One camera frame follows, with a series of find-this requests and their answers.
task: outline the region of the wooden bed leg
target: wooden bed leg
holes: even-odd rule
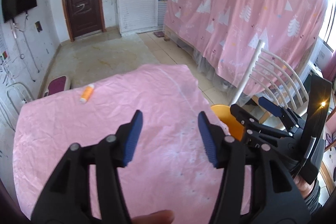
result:
[[[169,40],[170,40],[170,38],[169,38],[169,36],[167,36],[166,32],[165,32],[164,40],[165,40],[165,41],[169,41]]]
[[[259,123],[263,124],[269,117],[271,117],[271,115],[268,111],[266,111],[264,115],[259,119]]]

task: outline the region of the floor tile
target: floor tile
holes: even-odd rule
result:
[[[148,32],[148,33],[146,33],[146,34],[148,34],[149,37],[150,37],[151,39],[153,39],[154,41],[163,39],[163,37],[157,37],[153,32]]]
[[[165,49],[164,51],[179,65],[195,63],[190,54],[185,50],[178,48],[177,45],[175,45],[173,49]]]
[[[164,50],[158,50],[152,53],[161,64],[176,65],[175,61],[172,60]]]
[[[321,188],[326,186],[326,183],[324,182],[324,179],[323,179],[320,172],[317,175],[317,180],[319,181],[319,185],[320,185]]]
[[[214,105],[217,105],[217,104],[228,105],[229,104],[229,100],[227,99],[226,94],[216,89],[215,87],[212,87],[204,91],[204,93],[206,96],[208,96],[208,98],[213,102]]]
[[[151,52],[161,49],[161,47],[153,39],[151,39],[148,34],[140,33],[138,36],[142,39]]]
[[[155,40],[155,42],[163,49],[163,50],[173,50],[177,48],[177,44],[174,41],[165,41],[163,38],[159,38]]]
[[[205,99],[207,99],[208,100],[208,102],[209,102],[209,104],[210,104],[210,106],[212,106],[214,103],[209,99],[209,97],[208,96],[206,96],[205,95],[205,93],[204,92],[202,92],[202,94],[203,94],[203,97],[205,98]]]
[[[319,203],[324,205],[324,203],[328,200],[329,193],[326,187],[321,188]]]
[[[187,64],[193,76],[198,80],[198,86],[202,91],[206,91],[213,87],[212,82],[205,75],[197,70],[195,62]]]
[[[47,85],[53,79],[67,75],[71,87],[77,88],[115,74],[127,73],[144,64],[159,64],[138,35],[113,40],[107,39],[109,35],[93,35],[62,46],[50,68]]]

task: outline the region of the finger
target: finger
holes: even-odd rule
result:
[[[132,219],[133,224],[171,224],[174,221],[174,212],[165,210],[147,216],[138,216]]]
[[[300,175],[298,175],[294,178],[294,182],[295,182],[297,188],[300,190],[303,198],[306,198],[307,196],[310,195],[310,193],[313,190],[314,185],[315,185],[315,183],[312,183],[310,185]]]

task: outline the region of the electrical cable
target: electrical cable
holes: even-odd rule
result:
[[[26,31],[26,22],[27,22],[27,20],[28,20],[28,14],[26,14],[26,18],[25,18],[25,28],[24,28],[23,31],[20,30],[18,27],[16,27],[16,25],[14,25],[14,26],[15,26],[16,29],[18,29],[18,30],[23,34],[23,37],[25,38],[25,42],[26,42],[27,48],[28,48],[29,53],[30,53],[30,55],[31,55],[31,58],[32,58],[32,60],[33,60],[33,62],[34,62],[35,68],[37,69],[37,73],[40,73],[40,70],[38,69],[38,67],[37,67],[37,65],[36,65],[34,56],[33,56],[33,54],[32,54],[32,51],[31,51],[30,47],[29,47],[29,44],[28,44],[28,41],[27,41],[27,38],[26,38],[26,34],[25,34],[25,31]],[[25,55],[24,55],[24,54],[20,54],[20,58],[23,60],[23,59],[25,58]]]
[[[32,75],[31,75],[31,73],[30,73],[30,70],[29,70],[29,68],[28,68],[28,65],[27,65],[26,62],[25,62],[25,55],[24,55],[23,53],[21,53],[19,44],[18,44],[18,42],[17,42],[17,38],[14,37],[14,40],[15,40],[16,47],[17,47],[17,49],[18,49],[18,51],[19,51],[20,59],[21,59],[21,60],[23,61],[23,63],[25,64],[25,66],[26,66],[26,68],[27,68],[27,71],[28,71],[28,74],[29,74],[29,76],[30,76],[30,79],[31,79],[33,82],[36,82],[36,80],[33,79]]]

